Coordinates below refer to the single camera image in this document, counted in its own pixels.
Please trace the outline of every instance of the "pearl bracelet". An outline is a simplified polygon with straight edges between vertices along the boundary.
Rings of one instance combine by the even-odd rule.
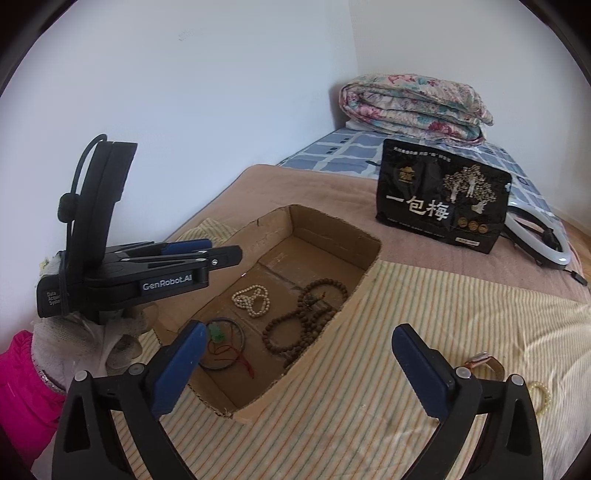
[[[250,296],[246,295],[246,293],[251,290],[254,290],[253,294]],[[258,312],[256,312],[254,309],[254,303],[257,299],[262,299],[262,306]],[[252,285],[243,290],[238,290],[234,295],[232,295],[232,301],[236,307],[246,310],[248,316],[254,319],[266,314],[271,307],[269,292],[262,285]]]

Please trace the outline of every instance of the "white wall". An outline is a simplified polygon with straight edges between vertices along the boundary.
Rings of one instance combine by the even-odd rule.
[[[591,87],[518,0],[350,0],[359,73],[420,73],[472,85],[489,139],[556,213],[591,232]]]
[[[160,240],[247,166],[336,125],[357,74],[347,0],[79,0],[0,98],[0,352],[64,247],[57,202],[88,141],[139,143],[112,244]]]

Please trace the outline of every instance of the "striped bed sheet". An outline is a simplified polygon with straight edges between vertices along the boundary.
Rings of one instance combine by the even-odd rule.
[[[183,238],[219,245],[235,229],[211,219]],[[189,387],[161,424],[200,480],[397,480],[427,443],[428,418],[391,351],[396,325],[410,323],[452,365],[488,351],[526,381],[548,386],[538,419],[545,480],[558,480],[591,432],[591,306],[429,268],[378,261],[374,286],[310,369],[252,424],[209,410]],[[139,361],[160,347],[140,337]],[[123,415],[115,425],[139,480],[150,479]],[[476,446],[475,421],[448,478],[460,478]]]

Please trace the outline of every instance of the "black package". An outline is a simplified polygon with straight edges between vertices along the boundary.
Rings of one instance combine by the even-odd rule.
[[[511,175],[437,148],[385,140],[376,218],[489,253],[505,223]]]

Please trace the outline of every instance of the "white glove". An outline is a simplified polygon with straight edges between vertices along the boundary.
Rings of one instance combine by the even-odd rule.
[[[31,356],[56,386],[67,390],[76,372],[93,377],[122,373],[140,356],[137,337],[149,329],[141,312],[136,318],[113,316],[97,325],[79,314],[40,320],[33,327]]]

